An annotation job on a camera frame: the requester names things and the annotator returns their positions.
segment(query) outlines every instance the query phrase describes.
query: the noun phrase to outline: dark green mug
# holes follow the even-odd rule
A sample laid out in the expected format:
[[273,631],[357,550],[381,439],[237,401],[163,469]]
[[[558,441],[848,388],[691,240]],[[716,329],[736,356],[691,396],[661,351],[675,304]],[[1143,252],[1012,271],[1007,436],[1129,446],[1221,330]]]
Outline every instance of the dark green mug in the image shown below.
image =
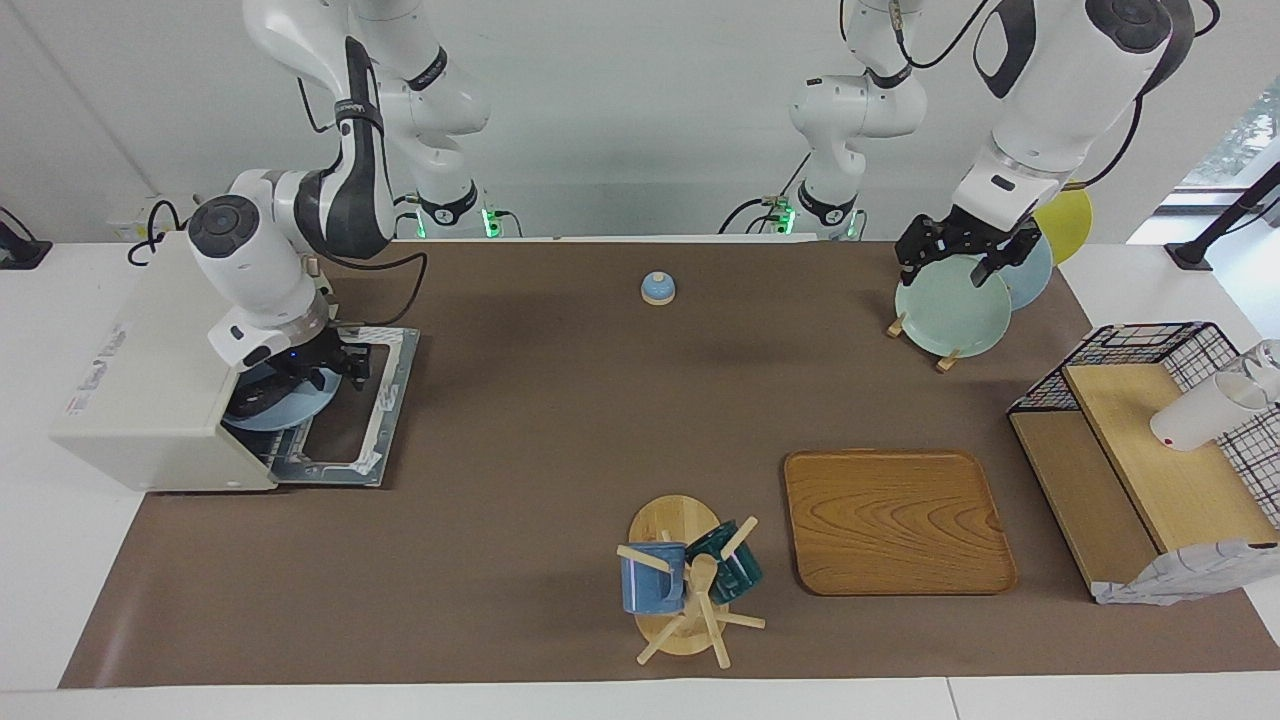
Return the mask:
[[716,605],[733,602],[760,584],[760,579],[764,578],[760,564],[755,561],[751,548],[746,547],[745,542],[737,546],[737,551],[730,555],[728,560],[721,560],[721,551],[735,534],[737,534],[737,521],[728,520],[694,541],[685,551],[685,560],[689,562],[699,555],[710,555],[716,559],[716,582],[708,593]]

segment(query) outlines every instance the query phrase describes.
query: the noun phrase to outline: sticker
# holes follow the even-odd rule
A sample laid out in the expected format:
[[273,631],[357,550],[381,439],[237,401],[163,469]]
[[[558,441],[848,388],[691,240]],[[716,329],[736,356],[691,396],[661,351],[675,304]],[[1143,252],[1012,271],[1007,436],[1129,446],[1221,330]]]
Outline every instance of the sticker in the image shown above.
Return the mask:
[[106,341],[102,342],[101,350],[90,361],[84,378],[76,386],[76,392],[72,395],[70,401],[67,402],[67,415],[82,415],[88,410],[90,402],[97,395],[99,386],[102,384],[102,378],[106,377],[106,373],[111,369],[111,363],[129,338],[129,329],[132,327],[133,323],[116,323],[111,327],[111,332],[106,334]]
[[383,459],[381,452],[372,451],[369,454],[367,457],[352,462],[351,469],[361,475],[369,475],[370,473],[374,471],[374,466],[378,465],[378,461],[381,459]]
[[378,409],[383,413],[390,413],[396,409],[396,402],[399,400],[399,386],[393,384],[387,389],[378,391]]

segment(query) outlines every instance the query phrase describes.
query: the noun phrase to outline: wooden peg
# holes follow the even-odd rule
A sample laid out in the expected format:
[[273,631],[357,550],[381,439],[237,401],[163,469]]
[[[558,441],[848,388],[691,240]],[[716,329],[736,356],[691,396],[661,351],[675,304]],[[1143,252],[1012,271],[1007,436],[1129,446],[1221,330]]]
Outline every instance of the wooden peg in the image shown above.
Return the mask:
[[897,316],[896,320],[893,320],[893,324],[890,325],[887,331],[884,331],[884,334],[892,338],[897,338],[899,336],[902,334],[902,323],[905,322],[906,322],[906,313],[902,313],[901,315]]
[[667,573],[668,575],[671,574],[671,565],[663,562],[662,560],[659,560],[659,559],[657,559],[657,557],[654,557],[652,555],[646,555],[644,552],[640,552],[639,550],[635,550],[634,547],[627,547],[625,544],[620,544],[618,546],[618,557],[625,557],[625,559],[627,559],[627,560],[630,560],[632,562],[636,562],[639,565],[644,565],[645,568],[653,568],[654,570],[658,570],[659,573]]
[[746,536],[751,534],[751,530],[754,530],[758,524],[759,520],[755,519],[755,515],[748,518],[746,521],[742,523],[742,527],[733,533],[733,537],[728,538],[728,543],[726,543],[724,550],[721,551],[721,560],[728,560],[732,557],[733,553],[737,552],[737,546],[746,542]]
[[716,606],[712,605],[712,598],[708,594],[712,583],[716,580],[717,568],[718,564],[710,555],[699,555],[695,557],[692,584],[694,592],[698,596],[698,606],[703,616],[703,623],[707,624],[707,634],[710,635],[712,647],[716,648],[716,664],[719,665],[721,670],[728,670],[732,662],[728,659],[728,648],[724,647],[724,638],[719,633],[719,623],[716,620]]
[[640,665],[649,662],[649,660],[652,660],[653,656],[657,655],[659,650],[662,650],[662,644],[668,639],[671,639],[671,635],[676,634],[676,630],[678,630],[680,626],[686,620],[689,620],[686,615],[676,615],[675,618],[672,618],[669,623],[663,625],[662,632],[654,635],[653,642],[650,642],[648,646],[645,646],[643,651],[640,651],[640,655],[636,656],[636,662],[639,662]]
[[730,625],[742,625],[744,628],[764,629],[764,618],[751,618],[749,615],[735,615],[732,612],[716,612],[716,620]]
[[946,357],[943,357],[942,360],[938,360],[938,364],[937,364],[937,365],[934,365],[934,368],[936,368],[936,369],[937,369],[937,370],[938,370],[940,373],[943,373],[943,374],[946,374],[947,372],[950,372],[950,370],[951,370],[951,368],[955,368],[955,365],[956,365],[956,361],[957,361],[959,359],[960,359],[960,348],[957,347],[957,348],[955,348],[955,350],[952,350],[952,351],[951,351],[951,355],[947,355],[947,356],[946,356]]

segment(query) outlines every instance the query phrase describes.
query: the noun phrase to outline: white cup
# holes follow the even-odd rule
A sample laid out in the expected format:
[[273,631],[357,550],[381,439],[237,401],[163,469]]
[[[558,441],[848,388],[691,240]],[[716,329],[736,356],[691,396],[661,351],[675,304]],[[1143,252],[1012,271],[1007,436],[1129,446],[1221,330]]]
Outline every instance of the white cup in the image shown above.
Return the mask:
[[1271,409],[1280,398],[1280,341],[1265,340],[1151,419],[1151,432],[1192,451]]

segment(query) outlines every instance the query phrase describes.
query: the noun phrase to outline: green led light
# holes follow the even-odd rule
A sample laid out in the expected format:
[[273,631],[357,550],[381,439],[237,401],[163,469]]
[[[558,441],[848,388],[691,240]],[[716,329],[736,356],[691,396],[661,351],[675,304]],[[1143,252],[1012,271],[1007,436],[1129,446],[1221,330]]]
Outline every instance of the green led light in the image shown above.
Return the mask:
[[791,231],[796,227],[796,211],[792,208],[787,208],[787,214],[782,217],[782,224],[778,225],[778,232],[782,234],[791,234]]
[[849,229],[845,231],[845,237],[850,240],[861,240],[863,229],[867,227],[867,211],[856,210],[854,211],[854,219],[849,223]]
[[498,215],[489,210],[488,208],[480,209],[480,215],[484,218],[485,233],[493,238],[502,234],[502,222],[498,220]]

